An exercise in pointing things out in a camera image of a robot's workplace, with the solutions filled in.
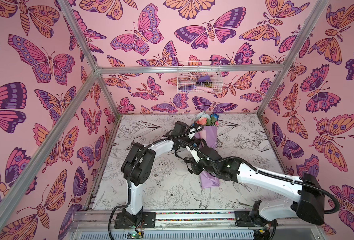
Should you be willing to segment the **pink purple wrapping paper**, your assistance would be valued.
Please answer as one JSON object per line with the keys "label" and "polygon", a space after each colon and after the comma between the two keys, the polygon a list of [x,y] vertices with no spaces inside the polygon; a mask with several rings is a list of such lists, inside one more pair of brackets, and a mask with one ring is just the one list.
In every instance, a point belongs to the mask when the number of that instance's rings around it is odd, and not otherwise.
{"label": "pink purple wrapping paper", "polygon": [[[216,126],[205,126],[204,130],[195,134],[195,137],[199,140],[204,140],[205,143],[200,143],[200,150],[206,155],[210,156],[210,154],[214,153],[217,147],[217,138],[218,138],[218,127]],[[200,182],[201,188],[203,190],[215,188],[220,186],[220,180],[217,178],[217,174],[215,173],[215,169],[212,166],[211,157],[210,160],[207,157],[204,158],[204,162],[209,164],[208,167],[204,171],[200,173]]]}

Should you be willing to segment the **blue fake flower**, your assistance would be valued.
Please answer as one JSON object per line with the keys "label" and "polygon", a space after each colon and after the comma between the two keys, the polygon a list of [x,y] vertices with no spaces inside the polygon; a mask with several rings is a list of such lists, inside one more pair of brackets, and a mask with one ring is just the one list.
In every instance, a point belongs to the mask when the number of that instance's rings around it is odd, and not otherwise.
{"label": "blue fake flower", "polygon": [[211,114],[211,121],[216,122],[219,119],[219,115],[216,113]]}

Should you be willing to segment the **pink fake rose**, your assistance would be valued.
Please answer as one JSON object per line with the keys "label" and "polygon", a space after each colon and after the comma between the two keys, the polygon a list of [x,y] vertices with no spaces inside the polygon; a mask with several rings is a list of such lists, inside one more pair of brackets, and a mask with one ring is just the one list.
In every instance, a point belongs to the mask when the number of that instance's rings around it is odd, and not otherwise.
{"label": "pink fake rose", "polygon": [[206,126],[207,125],[208,118],[201,117],[197,120],[197,124]]}

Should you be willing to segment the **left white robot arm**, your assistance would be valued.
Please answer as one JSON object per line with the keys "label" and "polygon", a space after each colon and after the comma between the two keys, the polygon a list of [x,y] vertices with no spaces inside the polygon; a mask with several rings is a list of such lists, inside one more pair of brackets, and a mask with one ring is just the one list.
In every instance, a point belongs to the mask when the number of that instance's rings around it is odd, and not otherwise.
{"label": "left white robot arm", "polygon": [[150,176],[155,159],[163,154],[177,151],[182,146],[188,146],[190,150],[197,148],[199,143],[195,134],[203,130],[203,125],[189,126],[178,121],[161,139],[146,146],[140,143],[133,144],[121,166],[121,172],[126,180],[127,195],[126,204],[113,209],[122,210],[117,214],[115,226],[125,224],[136,228],[144,222],[142,189]]}

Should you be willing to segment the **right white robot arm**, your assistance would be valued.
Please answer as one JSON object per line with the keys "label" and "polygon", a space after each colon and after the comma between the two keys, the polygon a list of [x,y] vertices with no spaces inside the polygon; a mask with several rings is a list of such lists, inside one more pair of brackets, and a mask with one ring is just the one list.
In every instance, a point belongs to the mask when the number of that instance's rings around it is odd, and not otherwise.
{"label": "right white robot arm", "polygon": [[246,219],[254,225],[265,226],[282,218],[295,218],[321,226],[325,215],[340,210],[340,203],[330,192],[322,189],[310,174],[287,176],[257,168],[240,157],[221,157],[216,150],[181,140],[193,156],[194,174],[207,172],[217,179],[239,184],[250,184],[282,196],[275,201],[256,201]]}

